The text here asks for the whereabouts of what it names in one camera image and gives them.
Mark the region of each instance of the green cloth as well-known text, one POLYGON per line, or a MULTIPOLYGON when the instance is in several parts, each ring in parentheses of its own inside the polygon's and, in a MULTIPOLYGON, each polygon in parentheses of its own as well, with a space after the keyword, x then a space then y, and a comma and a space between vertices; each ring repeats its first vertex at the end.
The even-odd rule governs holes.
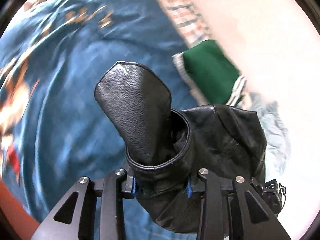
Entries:
POLYGON ((182 56, 174 56, 180 75, 191 90, 200 90, 198 92, 203 94, 208 103, 234 106, 241 100, 246 80, 214 40, 202 41, 183 52, 182 56))

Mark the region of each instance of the patterned fabric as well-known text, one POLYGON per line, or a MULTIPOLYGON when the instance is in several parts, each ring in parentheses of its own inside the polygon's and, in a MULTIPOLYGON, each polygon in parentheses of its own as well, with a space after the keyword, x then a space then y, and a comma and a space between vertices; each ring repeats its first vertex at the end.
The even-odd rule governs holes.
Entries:
MULTIPOLYGON (((172 63, 187 46, 156 0, 48 0, 11 22, 0 47, 2 179, 39 222, 77 179, 102 178, 125 160, 93 96, 117 60, 150 67, 173 108, 197 105, 172 63)), ((196 238, 159 227, 136 200, 124 201, 124 219, 128 240, 196 238)))
POLYGON ((189 48, 213 39, 207 23, 190 0, 158 0, 189 48))

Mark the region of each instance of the gray fabric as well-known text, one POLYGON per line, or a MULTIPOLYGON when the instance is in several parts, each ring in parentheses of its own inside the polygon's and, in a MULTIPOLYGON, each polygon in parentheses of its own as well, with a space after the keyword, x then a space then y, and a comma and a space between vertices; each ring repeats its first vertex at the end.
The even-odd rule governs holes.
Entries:
POLYGON ((291 155, 288 130, 280 119, 276 101, 266 104, 258 93, 250 93, 250 98, 250 111, 257 112, 268 143, 265 159, 266 181, 278 180, 284 173, 291 155))

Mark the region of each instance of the checkered cloth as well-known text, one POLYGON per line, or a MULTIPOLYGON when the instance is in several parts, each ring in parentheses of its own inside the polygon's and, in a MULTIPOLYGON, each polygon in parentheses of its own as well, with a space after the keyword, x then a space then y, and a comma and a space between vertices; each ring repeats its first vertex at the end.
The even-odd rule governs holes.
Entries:
POLYGON ((190 0, 158 0, 189 48, 212 39, 209 27, 190 0))

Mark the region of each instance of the green fabric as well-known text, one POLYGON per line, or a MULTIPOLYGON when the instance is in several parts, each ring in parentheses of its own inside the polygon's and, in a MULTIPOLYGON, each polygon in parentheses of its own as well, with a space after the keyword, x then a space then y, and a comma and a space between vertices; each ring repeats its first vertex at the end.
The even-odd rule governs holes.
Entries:
POLYGON ((211 104, 228 102, 239 72, 215 41, 202 41, 185 51, 183 61, 186 73, 211 104))

